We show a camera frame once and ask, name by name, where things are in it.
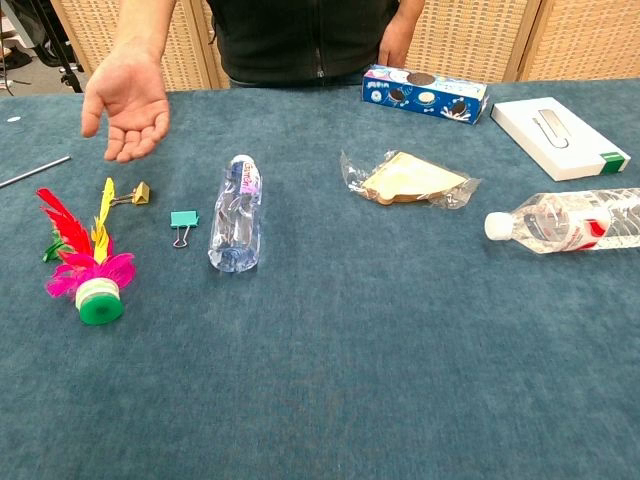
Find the white box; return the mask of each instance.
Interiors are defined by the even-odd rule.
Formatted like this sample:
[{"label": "white box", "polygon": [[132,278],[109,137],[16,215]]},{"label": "white box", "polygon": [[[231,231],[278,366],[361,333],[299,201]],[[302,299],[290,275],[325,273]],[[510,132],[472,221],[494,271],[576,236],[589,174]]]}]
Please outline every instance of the white box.
[{"label": "white box", "polygon": [[496,103],[491,118],[555,181],[621,172],[631,159],[555,98]]}]

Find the paper clip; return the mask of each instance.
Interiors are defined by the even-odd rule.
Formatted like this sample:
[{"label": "paper clip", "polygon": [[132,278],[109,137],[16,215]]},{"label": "paper clip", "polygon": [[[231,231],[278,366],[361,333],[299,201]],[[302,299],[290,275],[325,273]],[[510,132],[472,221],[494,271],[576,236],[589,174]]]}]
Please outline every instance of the paper clip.
[{"label": "paper clip", "polygon": [[564,126],[564,123],[558,118],[556,112],[550,109],[538,110],[538,113],[544,120],[544,124],[536,117],[533,121],[540,127],[544,136],[554,148],[567,148],[569,146],[569,137],[571,136]]},{"label": "paper clip", "polygon": [[134,205],[144,205],[145,203],[149,203],[149,196],[151,194],[151,189],[149,185],[144,182],[140,182],[136,188],[133,189],[129,195],[123,195],[121,197],[116,197],[111,200],[110,206],[118,205],[120,203],[133,203]]},{"label": "paper clip", "polygon": [[[188,246],[187,243],[187,235],[189,235],[189,230],[191,227],[198,226],[198,212],[195,210],[188,210],[184,212],[171,212],[171,228],[175,228],[177,230],[177,238],[175,242],[173,242],[173,246],[175,248],[184,248]],[[182,240],[180,239],[180,228],[186,227],[184,232],[184,237]]]}]

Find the wicker partition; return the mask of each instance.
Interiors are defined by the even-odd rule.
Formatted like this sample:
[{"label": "wicker partition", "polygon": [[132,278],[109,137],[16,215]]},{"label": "wicker partition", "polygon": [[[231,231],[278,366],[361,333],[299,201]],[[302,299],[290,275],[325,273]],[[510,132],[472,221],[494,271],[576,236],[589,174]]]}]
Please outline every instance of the wicker partition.
[{"label": "wicker partition", "polygon": [[640,77],[639,0],[543,0],[520,80]]},{"label": "wicker partition", "polygon": [[539,0],[427,1],[407,67],[481,82],[515,80]]},{"label": "wicker partition", "polygon": [[[53,0],[53,5],[80,62],[91,74],[113,46],[118,0]],[[217,79],[210,79],[196,27],[197,14],[190,0],[178,0],[162,59],[167,90],[217,86]]]}]

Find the red feather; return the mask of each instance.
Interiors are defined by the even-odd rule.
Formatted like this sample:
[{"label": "red feather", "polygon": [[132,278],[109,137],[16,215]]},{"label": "red feather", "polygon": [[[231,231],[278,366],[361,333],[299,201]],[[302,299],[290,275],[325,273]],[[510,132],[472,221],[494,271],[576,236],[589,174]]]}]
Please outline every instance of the red feather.
[{"label": "red feather", "polygon": [[91,254],[72,253],[72,252],[58,252],[60,259],[73,268],[91,268],[96,265],[96,261]]},{"label": "red feather", "polygon": [[62,241],[73,248],[76,253],[93,255],[93,249],[89,242],[89,234],[82,224],[49,189],[41,188],[37,193],[38,196],[51,207],[49,209],[43,206],[42,210],[51,219]]}]

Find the binder clip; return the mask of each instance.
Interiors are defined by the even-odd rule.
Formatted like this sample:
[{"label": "binder clip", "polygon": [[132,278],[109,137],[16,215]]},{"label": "binder clip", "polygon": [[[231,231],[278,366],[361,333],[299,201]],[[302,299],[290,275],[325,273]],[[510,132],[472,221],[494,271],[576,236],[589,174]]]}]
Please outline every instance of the binder clip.
[{"label": "binder clip", "polygon": [[149,203],[149,196],[151,189],[149,185],[144,182],[140,182],[136,188],[133,189],[129,195],[123,195],[121,197],[115,197],[111,200],[111,205],[119,205],[121,203],[133,203],[134,205],[144,205]]},{"label": "binder clip", "polygon": [[[187,243],[187,235],[189,235],[189,230],[191,227],[198,226],[198,212],[195,210],[187,210],[184,212],[171,212],[171,228],[175,228],[178,232],[178,237],[176,241],[173,242],[173,246],[175,248],[184,248],[188,245]],[[180,228],[185,228],[184,237],[180,240]]]}]

